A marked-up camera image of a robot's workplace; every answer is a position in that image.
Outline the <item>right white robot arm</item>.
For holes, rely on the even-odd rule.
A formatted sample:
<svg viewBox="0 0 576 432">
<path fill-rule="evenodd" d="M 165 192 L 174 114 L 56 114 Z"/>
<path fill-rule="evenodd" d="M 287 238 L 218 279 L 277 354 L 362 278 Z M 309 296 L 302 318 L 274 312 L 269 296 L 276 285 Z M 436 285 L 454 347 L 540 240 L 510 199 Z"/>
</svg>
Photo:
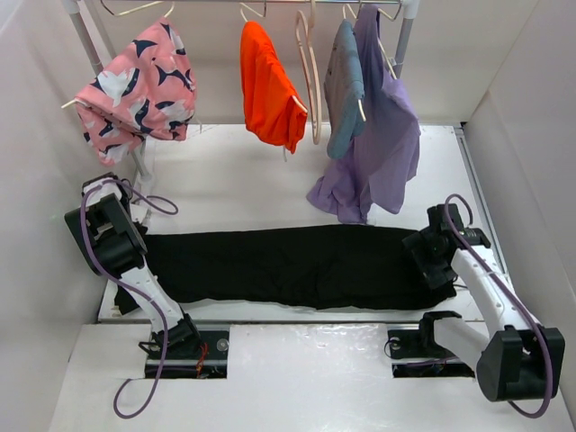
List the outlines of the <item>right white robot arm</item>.
<svg viewBox="0 0 576 432">
<path fill-rule="evenodd" d="M 423 356 L 456 356 L 470 367 L 488 401 L 540 400 L 559 388 L 565 341 L 527 310 L 500 271 L 488 237 L 464 225 L 451 198 L 427 210 L 426 228 L 403 241 L 409 262 L 436 292 L 461 279 L 488 333 L 483 335 L 455 311 L 424 314 L 416 343 Z"/>
</svg>

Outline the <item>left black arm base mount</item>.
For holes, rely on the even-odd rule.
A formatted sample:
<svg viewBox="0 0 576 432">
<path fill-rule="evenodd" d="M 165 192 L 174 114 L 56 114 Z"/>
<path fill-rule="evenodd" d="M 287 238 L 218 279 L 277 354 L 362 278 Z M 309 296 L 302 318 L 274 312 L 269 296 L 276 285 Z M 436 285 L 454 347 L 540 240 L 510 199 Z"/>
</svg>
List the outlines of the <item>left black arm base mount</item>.
<svg viewBox="0 0 576 432">
<path fill-rule="evenodd" d="M 202 343 L 170 347 L 161 371 L 162 379 L 226 379 L 230 351 L 230 326 L 219 323 L 197 324 Z"/>
</svg>

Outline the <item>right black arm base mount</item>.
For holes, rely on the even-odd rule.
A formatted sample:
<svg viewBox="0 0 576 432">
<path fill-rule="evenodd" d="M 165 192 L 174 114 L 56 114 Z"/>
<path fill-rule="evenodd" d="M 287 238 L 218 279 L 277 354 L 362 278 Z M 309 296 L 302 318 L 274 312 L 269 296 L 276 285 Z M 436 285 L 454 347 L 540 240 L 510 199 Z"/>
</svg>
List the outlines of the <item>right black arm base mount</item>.
<svg viewBox="0 0 576 432">
<path fill-rule="evenodd" d="M 391 326 L 384 353 L 394 378 L 471 378 L 473 370 L 452 352 L 428 345 L 415 326 Z"/>
</svg>

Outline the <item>black trousers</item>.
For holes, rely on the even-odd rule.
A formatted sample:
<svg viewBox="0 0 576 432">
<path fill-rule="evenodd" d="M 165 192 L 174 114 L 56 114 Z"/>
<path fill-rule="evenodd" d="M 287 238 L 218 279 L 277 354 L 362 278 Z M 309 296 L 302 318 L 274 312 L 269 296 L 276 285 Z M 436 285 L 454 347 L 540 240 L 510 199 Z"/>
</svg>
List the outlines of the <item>black trousers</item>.
<svg viewBox="0 0 576 432">
<path fill-rule="evenodd" d="M 146 261 L 166 294 L 202 300 L 275 302 L 315 310 L 429 309 L 456 295 L 431 289 L 403 253 L 409 229 L 326 225 L 286 229 L 145 234 Z"/>
</svg>

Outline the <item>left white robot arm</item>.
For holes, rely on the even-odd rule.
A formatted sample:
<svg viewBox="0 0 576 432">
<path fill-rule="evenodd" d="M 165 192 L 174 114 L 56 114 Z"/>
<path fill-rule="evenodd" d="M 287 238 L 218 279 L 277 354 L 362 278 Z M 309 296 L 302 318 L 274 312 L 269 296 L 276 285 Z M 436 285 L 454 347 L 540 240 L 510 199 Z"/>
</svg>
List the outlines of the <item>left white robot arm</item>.
<svg viewBox="0 0 576 432">
<path fill-rule="evenodd" d="M 65 214 L 67 227 L 91 270 L 114 282 L 146 314 L 152 335 L 140 348 L 152 358 L 190 358 L 203 341 L 181 306 L 163 290 L 146 262 L 141 224 L 131 215 L 129 185 L 106 173 L 82 185 L 81 206 Z"/>
</svg>

